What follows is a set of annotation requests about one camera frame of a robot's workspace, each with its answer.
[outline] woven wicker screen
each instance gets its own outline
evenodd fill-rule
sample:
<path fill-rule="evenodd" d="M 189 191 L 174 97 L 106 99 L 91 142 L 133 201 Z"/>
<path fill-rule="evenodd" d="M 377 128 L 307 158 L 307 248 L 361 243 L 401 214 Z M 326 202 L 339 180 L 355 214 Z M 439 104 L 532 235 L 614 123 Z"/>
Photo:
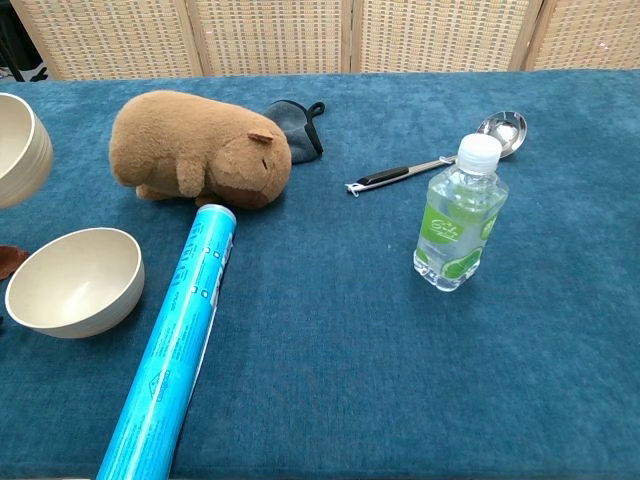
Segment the woven wicker screen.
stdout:
<path fill-rule="evenodd" d="M 640 67 L 640 0 L 547 0 L 526 69 Z"/>
<path fill-rule="evenodd" d="M 355 0 L 353 70 L 520 67 L 542 0 Z"/>
<path fill-rule="evenodd" d="M 11 3 L 56 79 L 202 74 L 184 1 Z"/>
<path fill-rule="evenodd" d="M 351 0 L 187 0 L 205 75 L 349 70 Z"/>

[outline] metal spoon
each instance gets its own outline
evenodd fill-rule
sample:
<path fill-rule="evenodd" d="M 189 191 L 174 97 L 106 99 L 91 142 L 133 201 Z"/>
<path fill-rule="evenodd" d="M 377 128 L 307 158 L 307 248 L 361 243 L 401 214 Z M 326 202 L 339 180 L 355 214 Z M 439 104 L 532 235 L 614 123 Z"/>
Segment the metal spoon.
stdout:
<path fill-rule="evenodd" d="M 498 112 L 485 118 L 476 130 L 478 133 L 491 135 L 500 140 L 502 144 L 502 153 L 500 158 L 511 155 L 515 152 L 527 136 L 527 121 L 524 116 L 518 112 Z M 396 167 L 383 172 L 373 173 L 362 177 L 355 183 L 346 184 L 347 191 L 354 196 L 358 196 L 360 192 L 371 190 L 373 188 L 382 187 L 390 183 L 399 182 L 405 178 L 409 178 L 417 173 L 421 173 L 441 165 L 451 165 L 456 161 L 456 155 L 450 157 L 440 157 L 438 160 L 410 167 Z"/>

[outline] bottle cap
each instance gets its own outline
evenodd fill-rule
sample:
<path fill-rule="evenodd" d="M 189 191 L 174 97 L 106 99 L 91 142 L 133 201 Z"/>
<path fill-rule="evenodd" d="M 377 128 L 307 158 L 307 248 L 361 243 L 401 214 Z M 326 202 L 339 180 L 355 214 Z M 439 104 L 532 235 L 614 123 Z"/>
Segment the bottle cap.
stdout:
<path fill-rule="evenodd" d="M 456 163 L 467 173 L 492 173 L 498 166 L 500 153 L 502 144 L 497 138 L 484 133 L 471 133 L 460 142 Z"/>

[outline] white ceramic bowl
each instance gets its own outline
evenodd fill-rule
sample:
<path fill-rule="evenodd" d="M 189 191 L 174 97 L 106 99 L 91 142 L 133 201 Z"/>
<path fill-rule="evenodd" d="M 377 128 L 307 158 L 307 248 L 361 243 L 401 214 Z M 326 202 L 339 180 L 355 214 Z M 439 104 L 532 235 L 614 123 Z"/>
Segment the white ceramic bowl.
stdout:
<path fill-rule="evenodd" d="M 124 320 L 144 287 L 138 242 L 114 228 L 64 235 L 33 253 L 13 274 L 5 304 L 25 327 L 83 338 Z"/>
<path fill-rule="evenodd" d="M 0 208 L 23 202 L 49 177 L 53 147 L 22 98 L 0 93 Z"/>

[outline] blue tablecloth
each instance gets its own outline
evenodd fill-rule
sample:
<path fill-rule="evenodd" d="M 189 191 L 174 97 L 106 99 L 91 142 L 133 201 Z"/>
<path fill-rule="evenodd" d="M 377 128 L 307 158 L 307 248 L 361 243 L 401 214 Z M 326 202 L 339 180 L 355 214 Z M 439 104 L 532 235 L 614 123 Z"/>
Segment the blue tablecloth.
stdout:
<path fill-rule="evenodd" d="M 640 71 L 0 84 L 55 149 L 45 187 L 0 211 L 0 243 L 117 227 L 147 268 L 138 308 L 97 337 L 53 339 L 1 307 L 1 476 L 100 465 L 195 213 L 110 174 L 114 116 L 157 88 L 326 104 L 322 158 L 269 208 L 235 211 L 172 476 L 640 478 Z M 530 127 L 499 166 L 511 194 L 476 275 L 441 293 L 412 266 L 434 172 L 359 198 L 344 184 L 453 154 L 500 110 Z"/>

